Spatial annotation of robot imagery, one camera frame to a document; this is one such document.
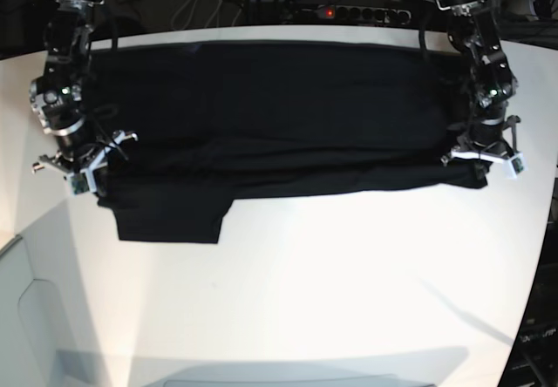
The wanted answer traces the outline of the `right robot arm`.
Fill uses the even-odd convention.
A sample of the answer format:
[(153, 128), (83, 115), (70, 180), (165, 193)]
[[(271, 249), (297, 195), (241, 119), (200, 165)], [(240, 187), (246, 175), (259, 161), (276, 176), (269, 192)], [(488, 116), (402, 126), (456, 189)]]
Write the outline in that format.
[(103, 197), (110, 153), (126, 160), (122, 143), (138, 138), (135, 132), (108, 133), (99, 109), (84, 100), (84, 86), (91, 77), (93, 14), (105, 0), (52, 1), (58, 9), (44, 32), (44, 72), (31, 82), (30, 105), (58, 149), (52, 156), (40, 156), (32, 170), (61, 173), (73, 195)]

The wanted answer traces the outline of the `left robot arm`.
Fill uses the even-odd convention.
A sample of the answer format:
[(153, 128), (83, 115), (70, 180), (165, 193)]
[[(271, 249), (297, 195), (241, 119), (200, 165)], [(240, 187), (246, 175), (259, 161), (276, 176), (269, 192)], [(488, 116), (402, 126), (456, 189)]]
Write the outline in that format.
[(516, 179), (526, 169), (523, 153), (517, 148), (521, 119), (507, 116), (517, 79), (500, 43), (491, 1), (435, 0), (439, 10), (450, 14), (448, 39), (468, 63), (463, 84), (469, 100), (468, 114), (459, 126), (456, 146), (442, 161), (499, 164), (509, 178)]

